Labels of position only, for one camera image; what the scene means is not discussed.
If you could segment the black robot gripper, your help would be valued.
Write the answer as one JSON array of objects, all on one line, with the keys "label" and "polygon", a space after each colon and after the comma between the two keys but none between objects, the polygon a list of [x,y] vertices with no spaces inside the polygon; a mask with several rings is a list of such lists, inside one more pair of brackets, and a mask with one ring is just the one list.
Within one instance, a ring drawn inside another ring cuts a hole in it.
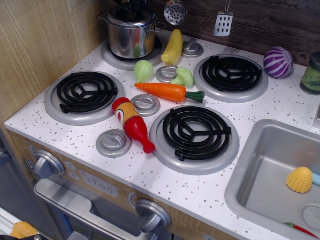
[{"label": "black robot gripper", "polygon": [[143,8],[148,4],[149,0],[113,0],[113,2],[119,6],[126,5],[135,8]]}]

